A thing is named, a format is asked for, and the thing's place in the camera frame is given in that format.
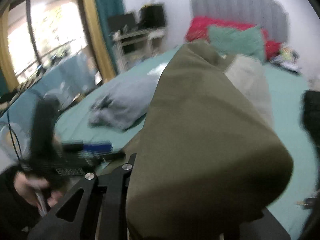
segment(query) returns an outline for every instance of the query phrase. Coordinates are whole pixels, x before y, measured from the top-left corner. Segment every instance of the red pillow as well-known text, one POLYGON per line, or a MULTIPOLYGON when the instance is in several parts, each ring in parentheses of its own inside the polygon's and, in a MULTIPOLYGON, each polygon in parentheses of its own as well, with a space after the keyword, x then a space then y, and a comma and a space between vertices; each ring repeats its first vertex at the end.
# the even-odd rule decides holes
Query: red pillow
POLYGON ((265 43, 267 60, 277 56, 281 49, 281 43, 275 41, 266 41, 265 43))
MULTIPOLYGON (((221 19, 214 19, 214 18, 199 16, 192 19, 190 28, 185 36, 186 41, 192 42, 196 39, 204 39, 209 41, 207 28, 210 25, 216 25, 220 27, 231 27, 241 31, 245 31, 249 28, 255 27, 254 24, 249 24, 249 23, 239 23, 234 21, 225 21, 221 19)), ((261 29, 261 30, 265 40, 266 57, 267 59, 270 59, 271 57, 273 57, 279 52, 281 43, 278 43, 275 41, 269 41, 268 31, 265 29, 261 29)))

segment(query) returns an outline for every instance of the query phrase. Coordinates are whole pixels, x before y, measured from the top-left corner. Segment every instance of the beige pillow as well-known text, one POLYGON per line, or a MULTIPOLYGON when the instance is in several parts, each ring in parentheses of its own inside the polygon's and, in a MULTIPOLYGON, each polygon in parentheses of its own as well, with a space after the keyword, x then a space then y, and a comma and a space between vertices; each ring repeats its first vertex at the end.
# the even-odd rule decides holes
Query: beige pillow
POLYGON ((273 127, 271 95, 261 62, 238 54, 225 71, 225 75, 253 104, 263 120, 273 127))

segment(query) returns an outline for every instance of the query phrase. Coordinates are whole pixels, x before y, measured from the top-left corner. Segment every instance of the clothing pile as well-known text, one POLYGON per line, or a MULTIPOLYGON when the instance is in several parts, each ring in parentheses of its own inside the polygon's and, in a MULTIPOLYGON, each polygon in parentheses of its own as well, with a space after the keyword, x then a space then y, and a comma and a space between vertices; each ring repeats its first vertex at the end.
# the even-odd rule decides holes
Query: clothing pile
POLYGON ((291 73, 300 74, 301 67, 297 64, 299 55, 293 49, 288 47, 282 48, 280 54, 276 57, 273 57, 270 60, 270 63, 276 67, 283 68, 291 73))
POLYGON ((110 81, 112 86, 102 90, 103 95, 91 107, 90 125, 108 125, 120 130, 130 128, 147 113, 166 66, 167 63, 160 64, 140 78, 110 81))

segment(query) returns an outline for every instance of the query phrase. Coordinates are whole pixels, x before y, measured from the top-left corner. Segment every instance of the bed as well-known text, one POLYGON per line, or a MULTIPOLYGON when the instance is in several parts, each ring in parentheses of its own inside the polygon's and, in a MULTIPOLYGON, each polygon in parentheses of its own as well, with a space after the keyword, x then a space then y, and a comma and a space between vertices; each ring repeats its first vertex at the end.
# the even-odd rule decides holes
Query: bed
MULTIPOLYGON (((260 24, 268 30, 272 39, 287 42, 288 15, 274 0, 192 0, 191 8, 194 16, 219 17, 260 24)), ((125 146, 142 129, 144 117, 126 131, 110 127, 93 128, 88 126, 90 107, 102 89, 112 86, 115 80, 121 79, 125 82, 127 79, 138 78, 161 63, 169 62, 178 49, 179 47, 148 59, 117 76, 104 84, 104 88, 96 89, 77 106, 65 112, 56 124, 56 132, 62 141, 109 140, 114 149, 125 146)), ((288 231, 291 239, 295 240, 298 239, 303 224, 310 214, 310 211, 303 210, 296 205, 296 202, 314 192, 317 179, 316 152, 300 121, 301 96, 308 89, 308 85, 301 76, 276 69, 268 63, 263 67, 271 94, 274 131, 294 160, 294 170, 287 189, 268 209, 288 231)))

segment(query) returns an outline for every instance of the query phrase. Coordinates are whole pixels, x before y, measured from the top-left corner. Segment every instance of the desk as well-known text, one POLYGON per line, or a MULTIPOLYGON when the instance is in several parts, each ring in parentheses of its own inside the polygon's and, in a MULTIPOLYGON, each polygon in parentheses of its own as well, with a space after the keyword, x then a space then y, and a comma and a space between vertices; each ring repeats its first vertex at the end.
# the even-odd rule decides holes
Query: desk
POLYGON ((142 59, 154 57, 159 51, 166 33, 166 28, 146 29, 120 35, 119 32, 112 36, 114 41, 113 51, 119 73, 124 73, 132 64, 131 58, 142 59), (134 44, 134 50, 125 54, 124 47, 134 44))

